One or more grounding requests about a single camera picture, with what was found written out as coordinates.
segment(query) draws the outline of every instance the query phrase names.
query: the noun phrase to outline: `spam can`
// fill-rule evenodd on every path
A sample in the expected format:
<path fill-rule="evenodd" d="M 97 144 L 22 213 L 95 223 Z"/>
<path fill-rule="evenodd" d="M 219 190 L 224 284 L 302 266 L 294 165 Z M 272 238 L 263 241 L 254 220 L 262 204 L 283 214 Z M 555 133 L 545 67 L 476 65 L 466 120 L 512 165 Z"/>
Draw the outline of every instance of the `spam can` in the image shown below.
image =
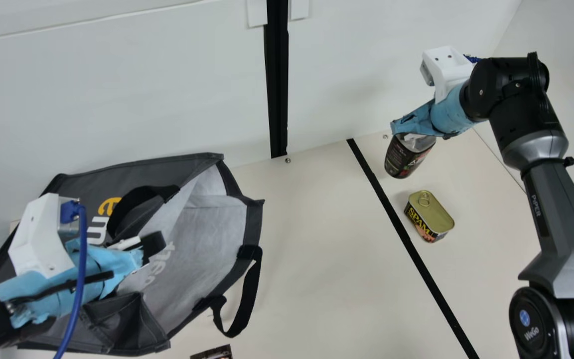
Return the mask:
<path fill-rule="evenodd" d="M 410 195 L 405 214 L 428 243 L 444 238 L 455 226 L 453 218 L 430 191 L 417 191 Z"/>

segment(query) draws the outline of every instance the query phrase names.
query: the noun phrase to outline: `white plastic part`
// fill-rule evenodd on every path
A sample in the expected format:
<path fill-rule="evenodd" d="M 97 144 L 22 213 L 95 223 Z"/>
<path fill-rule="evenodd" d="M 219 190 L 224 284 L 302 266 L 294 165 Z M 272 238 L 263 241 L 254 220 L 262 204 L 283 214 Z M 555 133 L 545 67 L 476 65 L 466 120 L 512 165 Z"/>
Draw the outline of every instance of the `white plastic part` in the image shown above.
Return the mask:
<path fill-rule="evenodd" d="M 269 0 L 247 0 L 249 27 L 267 25 L 268 1 Z"/>
<path fill-rule="evenodd" d="M 309 0 L 291 0 L 289 2 L 289 19 L 300 20 L 309 17 Z"/>
<path fill-rule="evenodd" d="M 471 76 L 473 64 L 451 46 L 432 48 L 422 53 L 420 71 L 429 86 L 435 86 L 435 103 L 439 104 L 458 84 Z"/>
<path fill-rule="evenodd" d="M 55 193 L 46 193 L 25 207 L 8 249 L 17 275 L 37 271 L 50 279 L 75 268 L 57 232 L 60 210 Z"/>
<path fill-rule="evenodd" d="M 141 237 L 136 236 L 136 237 L 132 237 L 132 238 L 128 238 L 128 239 L 122 239 L 118 243 L 115 243 L 115 244 L 111 245 L 110 247 L 108 247 L 108 249 L 126 250 L 127 248 L 130 248 L 130 247 L 137 245 L 139 243 L 141 243 Z"/>

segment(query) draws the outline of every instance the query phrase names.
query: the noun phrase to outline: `can pull tab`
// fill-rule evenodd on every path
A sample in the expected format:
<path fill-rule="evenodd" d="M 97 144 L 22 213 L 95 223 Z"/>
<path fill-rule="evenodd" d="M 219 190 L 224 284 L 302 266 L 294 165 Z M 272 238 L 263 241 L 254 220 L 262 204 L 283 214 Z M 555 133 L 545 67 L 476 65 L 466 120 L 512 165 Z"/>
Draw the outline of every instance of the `can pull tab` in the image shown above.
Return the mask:
<path fill-rule="evenodd" d="M 429 194 L 426 192 L 422 192 L 420 198 L 418 198 L 418 204 L 422 207 L 428 207 L 431 204 L 431 200 L 429 199 Z"/>

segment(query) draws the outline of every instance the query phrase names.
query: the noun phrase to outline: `black tape line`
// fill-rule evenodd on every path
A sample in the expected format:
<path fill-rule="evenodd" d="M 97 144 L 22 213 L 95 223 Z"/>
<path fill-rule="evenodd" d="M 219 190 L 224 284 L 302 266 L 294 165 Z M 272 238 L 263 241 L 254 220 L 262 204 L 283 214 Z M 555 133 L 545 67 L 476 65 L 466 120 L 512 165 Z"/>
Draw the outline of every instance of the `black tape line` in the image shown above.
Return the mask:
<path fill-rule="evenodd" d="M 415 268 L 417 268 L 418 272 L 422 276 L 422 279 L 424 279 L 424 284 L 427 285 L 427 288 L 431 292 L 431 295 L 433 295 L 433 299 L 435 300 L 437 306 L 442 311 L 442 314 L 444 315 L 444 318 L 446 319 L 447 323 L 453 330 L 453 334 L 455 334 L 457 340 L 460 341 L 462 349 L 469 358 L 479 359 L 479 356 L 475 352 L 475 349 L 473 349 L 473 345 L 471 345 L 469 338 L 467 338 L 464 330 L 462 329 L 462 327 L 460 327 L 460 323 L 458 323 L 455 314 L 453 314 L 453 311 L 451 311 L 451 308 L 448 306 L 446 300 L 444 299 L 444 295 L 442 295 L 442 292 L 437 287 L 437 284 L 435 284 L 435 280 L 433 280 L 433 277 L 431 277 L 431 273 L 429 273 L 427 266 L 424 264 L 418 251 L 413 246 L 411 238 L 409 237 L 409 234 L 405 230 L 405 226 L 400 221 L 400 217 L 398 216 L 398 214 L 396 214 L 396 211 L 394 210 L 394 207 L 391 205 L 391 202 L 389 202 L 389 198 L 387 198 L 387 194 L 385 194 L 385 191 L 382 189 L 382 186 L 380 186 L 378 178 L 376 178 L 376 175 L 373 173 L 373 171 L 371 171 L 371 168 L 369 167 L 367 160 L 365 159 L 364 155 L 362 155 L 362 152 L 360 152 L 360 148 L 358 148 L 356 141 L 354 139 L 348 139 L 347 143 L 349 144 L 349 147 L 351 148 L 353 155 L 356 157 L 356 160 L 360 164 L 362 171 L 364 171 L 365 176 L 371 183 L 373 191 L 375 191 L 376 195 L 378 196 L 378 199 L 380 200 L 380 203 L 382 203 L 382 207 L 384 207 L 385 212 L 387 212 L 387 215 L 389 216 L 392 225 L 394 225 L 396 232 L 398 232 L 400 240 L 402 241 L 403 245 L 405 245 L 405 248 L 409 256 L 411 257 L 413 264 L 415 264 Z"/>

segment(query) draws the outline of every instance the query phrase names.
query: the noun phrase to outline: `bag handle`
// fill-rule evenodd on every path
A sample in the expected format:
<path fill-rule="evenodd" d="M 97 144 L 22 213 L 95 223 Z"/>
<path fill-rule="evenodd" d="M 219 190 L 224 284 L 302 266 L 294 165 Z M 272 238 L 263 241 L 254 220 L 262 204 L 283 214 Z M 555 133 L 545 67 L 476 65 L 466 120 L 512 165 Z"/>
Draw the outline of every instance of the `bag handle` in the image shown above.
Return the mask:
<path fill-rule="evenodd" d="M 156 196 L 161 197 L 163 202 L 167 202 L 174 197 L 178 191 L 180 191 L 180 188 L 175 184 L 171 186 L 141 186 L 134 188 L 134 190 L 124 195 L 121 200 L 119 200 L 119 203 L 114 206 L 114 209 L 112 209 L 112 215 L 106 227 L 107 232 L 112 238 L 115 238 L 119 224 L 123 222 L 123 219 L 132 209 Z"/>
<path fill-rule="evenodd" d="M 233 338 L 240 334 L 249 323 L 251 312 L 254 309 L 256 294 L 258 292 L 258 281 L 260 280 L 260 266 L 263 258 L 263 250 L 257 245 L 242 245 L 237 256 L 239 259 L 253 259 L 256 263 L 251 267 L 245 276 L 243 283 L 243 293 L 241 305 L 236 312 L 232 326 L 226 332 L 223 330 L 223 320 L 221 319 L 221 309 L 227 302 L 225 296 L 217 296 L 210 301 L 210 308 L 214 312 L 214 324 L 226 337 Z"/>

